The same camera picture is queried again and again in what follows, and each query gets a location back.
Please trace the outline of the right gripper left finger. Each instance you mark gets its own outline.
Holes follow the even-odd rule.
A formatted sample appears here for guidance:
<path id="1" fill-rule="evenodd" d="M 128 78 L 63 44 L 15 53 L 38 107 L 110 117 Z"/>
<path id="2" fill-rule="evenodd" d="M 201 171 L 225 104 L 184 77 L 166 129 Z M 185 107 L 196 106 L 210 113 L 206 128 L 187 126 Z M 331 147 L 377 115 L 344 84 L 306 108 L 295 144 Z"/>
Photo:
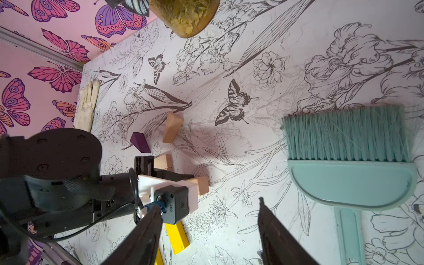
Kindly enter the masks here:
<path id="1" fill-rule="evenodd" d="M 156 261 L 163 220 L 153 206 L 127 238 L 104 260 L 104 265 L 153 265 Z"/>

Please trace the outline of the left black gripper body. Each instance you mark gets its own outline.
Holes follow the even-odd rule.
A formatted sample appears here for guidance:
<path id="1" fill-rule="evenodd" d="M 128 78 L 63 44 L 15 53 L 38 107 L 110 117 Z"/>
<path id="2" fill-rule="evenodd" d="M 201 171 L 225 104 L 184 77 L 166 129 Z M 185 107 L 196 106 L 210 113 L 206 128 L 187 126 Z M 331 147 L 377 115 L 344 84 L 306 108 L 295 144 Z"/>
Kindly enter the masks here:
<path id="1" fill-rule="evenodd" d="M 135 185 L 139 186 L 174 185 L 194 179 L 192 174 L 181 174 L 154 168 L 153 156 L 136 156 L 134 159 L 134 171 L 136 174 Z"/>

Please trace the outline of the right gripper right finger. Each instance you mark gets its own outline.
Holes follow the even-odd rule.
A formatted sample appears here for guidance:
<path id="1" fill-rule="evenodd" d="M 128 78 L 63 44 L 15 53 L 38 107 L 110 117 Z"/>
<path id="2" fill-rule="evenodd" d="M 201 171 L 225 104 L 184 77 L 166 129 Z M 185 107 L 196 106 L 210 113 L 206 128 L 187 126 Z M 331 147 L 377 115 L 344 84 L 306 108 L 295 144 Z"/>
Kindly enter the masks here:
<path id="1" fill-rule="evenodd" d="M 316 265 L 317 262 L 259 199 L 258 230 L 264 265 Z"/>

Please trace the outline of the yellow block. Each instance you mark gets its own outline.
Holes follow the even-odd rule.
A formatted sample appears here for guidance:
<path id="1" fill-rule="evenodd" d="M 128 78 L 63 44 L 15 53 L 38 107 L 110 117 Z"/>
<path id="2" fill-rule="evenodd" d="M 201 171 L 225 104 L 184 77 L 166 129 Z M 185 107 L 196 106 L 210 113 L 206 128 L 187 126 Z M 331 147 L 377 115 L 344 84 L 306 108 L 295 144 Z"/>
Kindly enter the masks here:
<path id="1" fill-rule="evenodd" d="M 190 245 L 181 222 L 178 222 L 175 225 L 165 223 L 165 228 L 175 255 L 184 251 Z"/>
<path id="2" fill-rule="evenodd" d="M 159 248 L 157 249 L 157 255 L 156 255 L 154 265 L 164 265 L 162 255 L 161 255 L 161 251 L 160 251 Z"/>

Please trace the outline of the natural wood triangle block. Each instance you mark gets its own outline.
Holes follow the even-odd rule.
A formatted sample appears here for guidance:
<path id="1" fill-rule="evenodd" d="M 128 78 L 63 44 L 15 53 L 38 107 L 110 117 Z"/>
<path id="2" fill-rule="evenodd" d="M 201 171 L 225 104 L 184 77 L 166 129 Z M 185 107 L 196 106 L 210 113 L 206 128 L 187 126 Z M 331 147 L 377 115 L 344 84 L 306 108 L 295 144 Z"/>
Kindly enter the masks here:
<path id="1" fill-rule="evenodd" d="M 184 119 L 174 112 L 169 112 L 165 121 L 165 132 L 163 136 L 163 143 L 172 144 L 180 131 Z"/>

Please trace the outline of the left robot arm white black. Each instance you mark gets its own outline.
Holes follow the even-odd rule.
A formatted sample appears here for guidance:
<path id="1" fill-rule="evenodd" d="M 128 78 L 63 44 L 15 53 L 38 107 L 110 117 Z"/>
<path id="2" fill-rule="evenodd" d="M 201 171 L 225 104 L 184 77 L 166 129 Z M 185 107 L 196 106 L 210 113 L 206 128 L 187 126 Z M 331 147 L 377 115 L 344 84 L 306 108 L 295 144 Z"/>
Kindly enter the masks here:
<path id="1" fill-rule="evenodd" d="M 56 245 L 59 233 L 79 235 L 104 221 L 131 215 L 136 227 L 107 265 L 152 265 L 163 224 L 198 209 L 191 174 L 154 166 L 138 156 L 126 173 L 101 175 L 102 146 L 74 128 L 31 138 L 1 136 L 1 263 L 23 265 L 31 252 Z"/>

